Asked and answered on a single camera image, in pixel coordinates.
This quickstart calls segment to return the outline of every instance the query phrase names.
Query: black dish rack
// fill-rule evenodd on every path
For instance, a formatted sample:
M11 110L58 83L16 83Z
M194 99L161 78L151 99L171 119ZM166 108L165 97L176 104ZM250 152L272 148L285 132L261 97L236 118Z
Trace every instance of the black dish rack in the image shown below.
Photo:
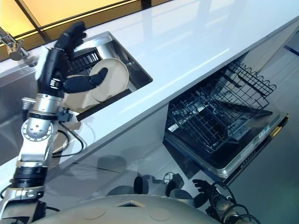
M74 59L69 62L68 76L89 76L96 63L101 61L97 49L85 49L74 53Z
M232 62L171 101L166 128L182 128L213 153L240 128L240 120L258 115L269 104L266 97L275 89L251 68Z

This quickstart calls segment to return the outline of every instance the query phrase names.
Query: kitchen counter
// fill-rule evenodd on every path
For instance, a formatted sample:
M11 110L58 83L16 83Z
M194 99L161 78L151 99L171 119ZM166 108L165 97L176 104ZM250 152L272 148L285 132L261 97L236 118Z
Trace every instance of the kitchen counter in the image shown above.
M81 121L76 133L87 148L80 156L295 22L298 8L298 0L174 0L88 29L88 37L110 31L153 82ZM2 69L14 65L11 60L0 63ZM74 140L69 148L66 154L78 151L80 144ZM60 166L80 156L64 157ZM9 164L1 167L6 175L0 174L0 186L14 171Z

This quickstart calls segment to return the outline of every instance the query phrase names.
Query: faucet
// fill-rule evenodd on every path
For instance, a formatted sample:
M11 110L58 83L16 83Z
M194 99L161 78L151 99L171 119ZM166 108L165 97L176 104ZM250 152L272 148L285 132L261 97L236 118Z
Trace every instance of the faucet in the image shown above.
M29 53L22 47L24 40L16 41L9 33L0 27L0 41L7 46L8 56L14 61L28 57Z

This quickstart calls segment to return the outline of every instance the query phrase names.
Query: sink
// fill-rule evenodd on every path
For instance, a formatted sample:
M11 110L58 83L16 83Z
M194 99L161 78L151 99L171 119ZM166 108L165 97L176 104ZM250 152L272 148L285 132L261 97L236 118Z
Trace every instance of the sink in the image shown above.
M69 75L89 75L92 67L105 58L117 58L126 65L129 71L128 87L124 92L80 113L77 115L78 120L137 91L153 80L109 32L86 39L75 49L74 61L69 64ZM36 97L35 71L36 67L20 64L0 74L0 165L14 158L21 148L21 99Z

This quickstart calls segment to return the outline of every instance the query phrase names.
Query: dishwasher rack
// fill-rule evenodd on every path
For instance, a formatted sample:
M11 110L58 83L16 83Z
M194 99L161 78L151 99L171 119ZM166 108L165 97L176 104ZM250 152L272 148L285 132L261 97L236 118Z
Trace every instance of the dishwasher rack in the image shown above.
M166 128L183 129L213 153L269 104L266 97L275 89L251 68L232 62L172 100Z
M79 54L74 54L74 59L69 63L69 70L67 76L72 75L83 75L89 76L92 68L96 63L101 61L101 57L97 51L97 49L91 50L86 49L80 51Z

